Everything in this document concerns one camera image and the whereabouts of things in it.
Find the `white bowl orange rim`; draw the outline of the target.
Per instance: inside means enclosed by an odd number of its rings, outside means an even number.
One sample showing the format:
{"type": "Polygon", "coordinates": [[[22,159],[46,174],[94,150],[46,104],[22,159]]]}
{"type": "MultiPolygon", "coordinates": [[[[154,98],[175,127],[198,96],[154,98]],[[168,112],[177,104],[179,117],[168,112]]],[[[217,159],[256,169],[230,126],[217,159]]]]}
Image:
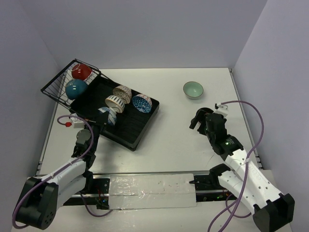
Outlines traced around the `white bowl orange rim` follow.
{"type": "Polygon", "coordinates": [[[110,95],[105,99],[105,104],[109,107],[112,108],[116,113],[123,113],[124,108],[125,108],[125,103],[124,101],[115,95],[110,95]]]}

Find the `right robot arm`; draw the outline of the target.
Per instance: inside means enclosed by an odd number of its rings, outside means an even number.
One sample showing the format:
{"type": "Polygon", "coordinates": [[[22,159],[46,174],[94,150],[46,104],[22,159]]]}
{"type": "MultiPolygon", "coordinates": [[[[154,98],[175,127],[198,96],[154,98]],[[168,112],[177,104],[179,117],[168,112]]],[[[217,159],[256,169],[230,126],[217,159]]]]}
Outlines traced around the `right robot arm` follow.
{"type": "Polygon", "coordinates": [[[189,126],[194,129],[199,124],[198,132],[207,136],[224,161],[210,169],[206,185],[227,189],[248,208],[259,231],[275,232],[292,222],[295,200],[278,190],[247,157],[239,140],[227,133],[225,116],[219,110],[200,108],[189,126]]]}

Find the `blue triangle patterned bowl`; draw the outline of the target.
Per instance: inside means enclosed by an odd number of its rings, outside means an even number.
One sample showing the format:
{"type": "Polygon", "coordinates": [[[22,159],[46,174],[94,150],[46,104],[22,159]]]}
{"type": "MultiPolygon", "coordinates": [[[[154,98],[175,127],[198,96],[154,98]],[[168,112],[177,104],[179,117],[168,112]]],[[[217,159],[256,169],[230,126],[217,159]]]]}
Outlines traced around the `blue triangle patterned bowl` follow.
{"type": "Polygon", "coordinates": [[[134,107],[142,112],[149,113],[152,109],[152,100],[145,94],[138,94],[132,98],[132,103],[134,107]]]}

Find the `brown patterned bowl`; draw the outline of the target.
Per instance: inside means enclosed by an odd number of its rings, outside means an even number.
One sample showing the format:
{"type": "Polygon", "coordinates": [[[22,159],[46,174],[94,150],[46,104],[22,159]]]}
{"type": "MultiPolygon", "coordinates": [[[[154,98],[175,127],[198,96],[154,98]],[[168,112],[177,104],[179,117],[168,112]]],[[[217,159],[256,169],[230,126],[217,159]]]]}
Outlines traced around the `brown patterned bowl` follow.
{"type": "Polygon", "coordinates": [[[121,98],[125,104],[129,104],[132,99],[132,90],[126,86],[119,85],[112,90],[113,95],[121,98]]]}

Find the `teal bowl tan inside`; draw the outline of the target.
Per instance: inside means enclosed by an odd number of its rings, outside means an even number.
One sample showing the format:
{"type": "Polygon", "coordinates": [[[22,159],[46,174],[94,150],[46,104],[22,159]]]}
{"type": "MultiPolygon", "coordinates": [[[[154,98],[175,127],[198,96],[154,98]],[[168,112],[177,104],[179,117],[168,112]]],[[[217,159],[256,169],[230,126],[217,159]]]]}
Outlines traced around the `teal bowl tan inside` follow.
{"type": "Polygon", "coordinates": [[[79,97],[87,89],[88,84],[80,79],[71,79],[65,85],[65,93],[70,100],[79,97]]]}

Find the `red floral bowl white inside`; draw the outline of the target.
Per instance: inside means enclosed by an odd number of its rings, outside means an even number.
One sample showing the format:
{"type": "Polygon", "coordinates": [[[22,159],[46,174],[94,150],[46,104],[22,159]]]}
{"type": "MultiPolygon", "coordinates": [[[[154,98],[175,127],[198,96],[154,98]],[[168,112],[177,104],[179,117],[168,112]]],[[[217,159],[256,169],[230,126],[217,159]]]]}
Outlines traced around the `red floral bowl white inside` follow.
{"type": "Polygon", "coordinates": [[[79,79],[82,81],[87,79],[91,75],[91,73],[91,68],[83,63],[76,64],[71,70],[72,77],[74,79],[79,79]]]}

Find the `mint green bowl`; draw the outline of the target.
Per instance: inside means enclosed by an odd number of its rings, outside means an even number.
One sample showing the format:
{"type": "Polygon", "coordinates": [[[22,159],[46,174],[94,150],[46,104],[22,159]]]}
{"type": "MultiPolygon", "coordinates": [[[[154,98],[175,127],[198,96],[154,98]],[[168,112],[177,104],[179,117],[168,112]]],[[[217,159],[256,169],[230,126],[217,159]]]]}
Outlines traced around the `mint green bowl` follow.
{"type": "Polygon", "coordinates": [[[203,95],[204,88],[198,82],[189,81],[184,84],[183,92],[187,98],[195,100],[195,99],[199,99],[203,95]]]}

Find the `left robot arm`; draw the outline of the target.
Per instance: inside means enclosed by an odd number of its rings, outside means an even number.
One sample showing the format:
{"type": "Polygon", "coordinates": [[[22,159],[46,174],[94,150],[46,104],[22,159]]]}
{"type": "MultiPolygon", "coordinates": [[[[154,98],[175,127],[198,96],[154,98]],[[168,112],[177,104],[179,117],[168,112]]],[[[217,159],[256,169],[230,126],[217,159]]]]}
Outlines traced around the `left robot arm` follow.
{"type": "Polygon", "coordinates": [[[96,158],[95,152],[101,131],[106,127],[109,114],[95,119],[84,119],[85,128],[76,135],[70,159],[55,171],[41,178],[29,178],[22,189],[12,215],[15,229],[28,226],[45,230],[53,222],[57,210],[75,193],[87,193],[94,188],[89,170],[96,158]]]}

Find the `blue floral bowl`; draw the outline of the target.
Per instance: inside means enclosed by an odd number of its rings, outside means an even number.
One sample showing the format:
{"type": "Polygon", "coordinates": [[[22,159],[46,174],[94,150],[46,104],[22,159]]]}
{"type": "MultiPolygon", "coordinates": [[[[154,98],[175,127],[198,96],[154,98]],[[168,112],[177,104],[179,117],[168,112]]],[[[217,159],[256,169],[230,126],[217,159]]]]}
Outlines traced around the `blue floral bowl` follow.
{"type": "Polygon", "coordinates": [[[101,107],[98,109],[102,114],[108,112],[108,124],[114,126],[117,122],[117,113],[110,107],[101,107]]]}

